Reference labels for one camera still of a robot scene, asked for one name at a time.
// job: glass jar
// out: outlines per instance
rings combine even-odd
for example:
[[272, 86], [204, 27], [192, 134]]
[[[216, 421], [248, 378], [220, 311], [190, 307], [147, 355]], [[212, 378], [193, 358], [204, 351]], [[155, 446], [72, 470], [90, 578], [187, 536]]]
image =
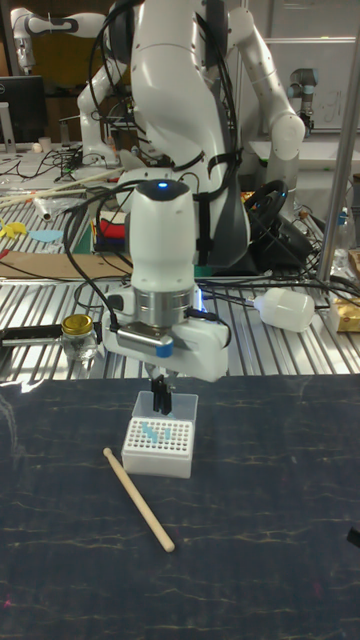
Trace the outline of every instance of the glass jar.
[[62, 346], [70, 360], [88, 362], [98, 349], [93, 321], [89, 316], [77, 314], [62, 322]]

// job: wooden dowel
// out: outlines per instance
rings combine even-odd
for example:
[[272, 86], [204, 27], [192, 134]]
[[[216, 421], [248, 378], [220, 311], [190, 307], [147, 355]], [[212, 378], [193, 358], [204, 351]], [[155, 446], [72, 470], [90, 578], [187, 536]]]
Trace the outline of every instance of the wooden dowel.
[[[118, 167], [118, 169], [112, 169], [111, 171], [103, 171], [102, 173], [98, 173], [95, 176], [88, 176], [87, 178], [83, 178], [82, 180], [76, 180], [76, 182], [71, 182], [71, 187], [76, 187], [77, 185], [87, 184], [88, 182], [93, 182], [94, 180], [102, 180], [103, 178], [108, 178], [110, 176], [115, 175], [115, 173], [119, 173], [119, 171], [123, 171], [123, 167]], [[19, 202], [26, 202], [27, 200], [33, 200], [34, 198], [49, 198], [52, 195], [56, 195], [59, 191], [64, 191], [64, 185], [60, 185], [59, 187], [54, 187], [53, 189], [47, 189], [46, 191], [37, 191], [36, 193], [26, 193], [21, 196], [4, 196], [0, 198], [0, 208], [11, 207], [13, 204], [18, 204]]]
[[121, 484], [128, 492], [130, 498], [139, 509], [142, 517], [147, 522], [153, 534], [157, 537], [157, 539], [159, 540], [160, 544], [163, 546], [165, 551], [167, 551], [167, 553], [174, 551], [175, 545], [173, 541], [171, 540], [171, 538], [169, 538], [168, 534], [163, 529], [158, 519], [154, 516], [150, 507], [146, 504], [144, 498], [139, 493], [139, 491], [135, 487], [132, 480], [130, 480], [125, 469], [121, 466], [120, 462], [113, 455], [111, 449], [108, 449], [108, 448], [104, 449], [103, 454], [105, 458], [108, 459], [110, 465], [113, 468], [113, 471], [116, 473]]

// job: black bracket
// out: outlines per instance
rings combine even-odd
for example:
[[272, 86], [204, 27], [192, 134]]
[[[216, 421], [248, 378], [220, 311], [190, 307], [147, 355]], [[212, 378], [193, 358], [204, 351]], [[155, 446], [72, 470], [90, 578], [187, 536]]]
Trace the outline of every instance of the black bracket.
[[354, 544], [355, 547], [360, 548], [360, 533], [356, 531], [354, 527], [351, 527], [348, 533], [347, 541], [350, 542], [351, 544]]
[[[94, 329], [97, 337], [97, 343], [102, 342], [102, 330], [101, 322], [94, 322]], [[41, 342], [41, 340], [57, 340], [62, 334], [61, 324], [41, 325], [33, 327], [10, 327], [9, 329], [2, 329], [0, 331], [0, 347], [6, 347], [7, 341], [12, 343], [17, 342], [21, 346], [21, 342], [24, 340], [27, 344], [34, 340], [34, 344]]]
[[154, 394], [153, 410], [164, 416], [169, 415], [172, 410], [171, 391], [165, 382], [163, 375], [151, 381], [151, 391]]

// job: cardboard box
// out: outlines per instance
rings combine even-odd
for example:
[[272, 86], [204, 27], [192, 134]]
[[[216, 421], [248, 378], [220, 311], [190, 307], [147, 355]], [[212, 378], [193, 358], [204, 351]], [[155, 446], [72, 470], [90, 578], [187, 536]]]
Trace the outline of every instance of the cardboard box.
[[349, 298], [349, 302], [337, 298], [332, 302], [329, 319], [335, 331], [360, 333], [360, 306], [355, 307], [351, 302], [360, 305], [360, 298]]
[[[74, 258], [90, 278], [120, 277], [122, 271], [131, 273], [131, 269], [117, 256], [109, 256], [107, 262], [100, 255], [75, 255]], [[10, 251], [0, 260], [0, 278], [31, 280], [33, 276], [30, 274], [39, 278], [81, 279], [64, 253]]]

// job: gold jar lid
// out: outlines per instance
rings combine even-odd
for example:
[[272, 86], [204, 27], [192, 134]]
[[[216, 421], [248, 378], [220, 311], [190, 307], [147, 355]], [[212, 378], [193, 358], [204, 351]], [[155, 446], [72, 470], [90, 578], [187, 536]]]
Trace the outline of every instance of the gold jar lid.
[[79, 313], [69, 316], [62, 321], [62, 330], [68, 336], [84, 336], [93, 328], [93, 321], [89, 316]]

